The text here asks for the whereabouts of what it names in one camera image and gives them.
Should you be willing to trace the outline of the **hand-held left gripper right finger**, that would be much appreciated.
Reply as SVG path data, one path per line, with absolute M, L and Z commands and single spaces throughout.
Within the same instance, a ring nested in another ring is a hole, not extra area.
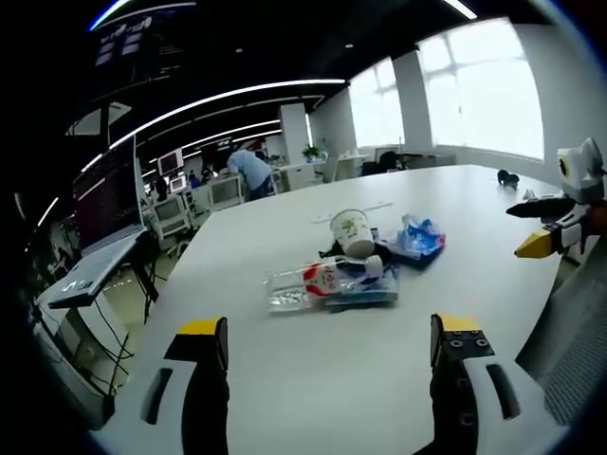
M 431 315 L 431 454 L 524 454 L 541 432 L 541 387 L 496 355 L 472 318 Z

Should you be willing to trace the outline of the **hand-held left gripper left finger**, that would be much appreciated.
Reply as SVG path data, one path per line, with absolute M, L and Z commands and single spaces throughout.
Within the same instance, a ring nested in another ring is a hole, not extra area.
M 227 454 L 228 320 L 194 320 L 119 392 L 107 454 Z

